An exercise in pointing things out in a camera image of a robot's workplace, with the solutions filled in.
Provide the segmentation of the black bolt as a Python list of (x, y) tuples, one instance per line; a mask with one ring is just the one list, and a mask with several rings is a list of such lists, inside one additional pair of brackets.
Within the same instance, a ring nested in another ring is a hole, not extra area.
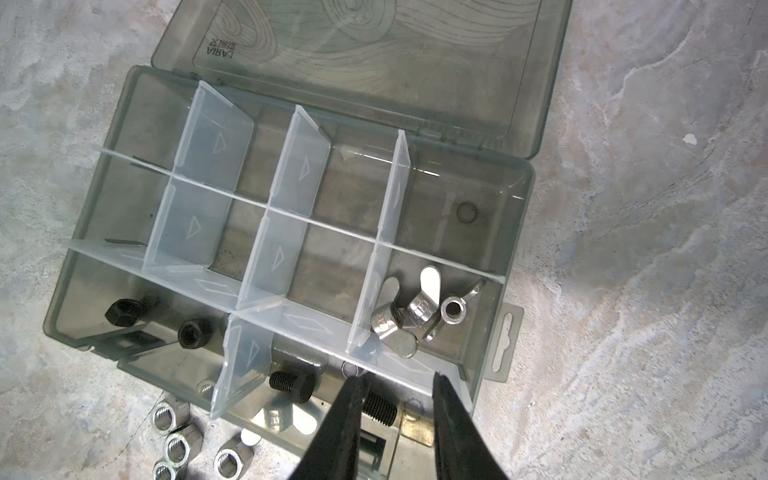
[(269, 377), (269, 386), (286, 393), (295, 404), (308, 402), (314, 393), (315, 385), (315, 374), (276, 371)]
[(391, 427), (397, 418), (398, 406), (375, 391), (369, 391), (365, 397), (362, 411), (373, 420)]

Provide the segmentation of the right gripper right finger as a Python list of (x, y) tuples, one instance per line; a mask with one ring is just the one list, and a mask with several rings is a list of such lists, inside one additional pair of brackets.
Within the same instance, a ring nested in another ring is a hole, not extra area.
[(438, 479), (507, 479), (450, 380), (433, 377), (435, 469)]

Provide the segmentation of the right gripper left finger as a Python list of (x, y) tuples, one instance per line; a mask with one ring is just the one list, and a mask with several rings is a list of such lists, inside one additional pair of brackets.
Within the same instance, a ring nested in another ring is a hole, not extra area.
[(290, 479), (356, 479), (371, 374), (348, 378)]

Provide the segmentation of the black hex nut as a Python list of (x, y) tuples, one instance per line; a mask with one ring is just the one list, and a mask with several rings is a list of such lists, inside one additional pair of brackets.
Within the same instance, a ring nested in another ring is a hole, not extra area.
[(182, 349), (194, 350), (207, 345), (214, 333), (214, 324), (208, 318), (193, 318), (181, 323), (177, 340)]
[(113, 302), (104, 316), (115, 327), (133, 327), (139, 321), (146, 321), (159, 303), (160, 298), (157, 296), (145, 296), (140, 300), (122, 298)]

